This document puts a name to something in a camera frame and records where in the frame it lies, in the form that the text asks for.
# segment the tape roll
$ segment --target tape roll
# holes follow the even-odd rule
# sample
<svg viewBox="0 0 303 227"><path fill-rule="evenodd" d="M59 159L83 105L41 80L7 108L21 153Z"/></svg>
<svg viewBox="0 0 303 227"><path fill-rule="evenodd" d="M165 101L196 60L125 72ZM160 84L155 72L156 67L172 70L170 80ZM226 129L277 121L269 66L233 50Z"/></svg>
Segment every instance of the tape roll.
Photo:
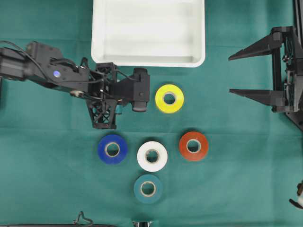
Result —
<svg viewBox="0 0 303 227"><path fill-rule="evenodd" d="M148 193L144 190L145 185L153 187ZM154 175L146 174L140 176L134 183L134 195L142 203L155 203L162 195L163 186L159 178Z"/></svg>
<svg viewBox="0 0 303 227"><path fill-rule="evenodd" d="M118 152L115 155L110 155L108 147L111 144L115 144L118 147ZM99 158L106 164L118 164L123 161L127 154L126 141L118 135L108 135L100 141L98 145Z"/></svg>
<svg viewBox="0 0 303 227"><path fill-rule="evenodd" d="M198 144L198 150L196 152L188 149L190 141L195 141ZM182 136L179 141L180 154L189 161L199 161L207 155L208 141L204 135L199 132L191 131Z"/></svg>
<svg viewBox="0 0 303 227"><path fill-rule="evenodd" d="M155 153L154 160L149 160L149 154ZM155 141L149 141L139 148L137 160L142 169L148 172L157 172L161 170L167 162L167 151L165 147Z"/></svg>
<svg viewBox="0 0 303 227"><path fill-rule="evenodd" d="M175 102L172 104L167 104L164 101L165 95L173 95L175 98ZM166 84L160 87L156 93L156 105L160 111L165 114L173 114L177 112L184 103L184 95L180 88L173 84Z"/></svg>

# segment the yellow tape roll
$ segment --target yellow tape roll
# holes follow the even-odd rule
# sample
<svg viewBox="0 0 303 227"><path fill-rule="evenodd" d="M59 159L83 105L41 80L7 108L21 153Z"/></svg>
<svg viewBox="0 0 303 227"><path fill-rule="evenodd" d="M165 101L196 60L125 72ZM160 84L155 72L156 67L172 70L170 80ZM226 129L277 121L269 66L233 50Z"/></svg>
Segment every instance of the yellow tape roll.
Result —
<svg viewBox="0 0 303 227"><path fill-rule="evenodd" d="M164 101L165 95L171 94L175 98L175 102L167 104ZM160 87L156 93L156 105L165 114L173 114L177 112L184 103L184 95L180 88L173 84L166 84Z"/></svg>

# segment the teal tape roll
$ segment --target teal tape roll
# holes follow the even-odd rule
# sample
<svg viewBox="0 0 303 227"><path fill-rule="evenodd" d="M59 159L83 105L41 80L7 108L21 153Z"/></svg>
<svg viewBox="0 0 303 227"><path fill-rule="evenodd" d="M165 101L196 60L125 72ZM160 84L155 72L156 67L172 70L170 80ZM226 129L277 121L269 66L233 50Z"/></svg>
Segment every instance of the teal tape roll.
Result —
<svg viewBox="0 0 303 227"><path fill-rule="evenodd" d="M149 192L144 190L146 185L151 186ZM159 178L154 175L146 174L140 176L134 183L134 195L142 203L155 203L162 195L163 186Z"/></svg>

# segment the blue led light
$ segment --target blue led light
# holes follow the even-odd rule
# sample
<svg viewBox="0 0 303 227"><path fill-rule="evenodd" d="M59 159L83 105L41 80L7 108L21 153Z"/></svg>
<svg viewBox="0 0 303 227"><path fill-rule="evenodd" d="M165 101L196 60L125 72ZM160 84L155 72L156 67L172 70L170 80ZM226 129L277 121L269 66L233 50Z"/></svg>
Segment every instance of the blue led light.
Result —
<svg viewBox="0 0 303 227"><path fill-rule="evenodd" d="M59 78L61 76L61 73L59 71L54 71L53 76Z"/></svg>

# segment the robotic arm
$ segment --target robotic arm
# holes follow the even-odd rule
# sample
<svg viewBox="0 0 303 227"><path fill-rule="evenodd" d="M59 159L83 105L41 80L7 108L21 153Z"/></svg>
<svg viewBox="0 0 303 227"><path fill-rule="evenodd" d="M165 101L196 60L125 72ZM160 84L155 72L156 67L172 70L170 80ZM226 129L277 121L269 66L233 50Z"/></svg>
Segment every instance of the robotic arm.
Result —
<svg viewBox="0 0 303 227"><path fill-rule="evenodd" d="M92 125L96 129L116 129L116 108L132 104L133 111L145 112L150 94L150 76L146 69L135 68L131 76L113 63L101 63L95 70L83 58L80 66L66 59L60 50L31 42L26 51L8 41L17 50L0 48L1 78L31 80L43 87L70 93L86 99ZM125 79L119 81L117 74Z"/></svg>

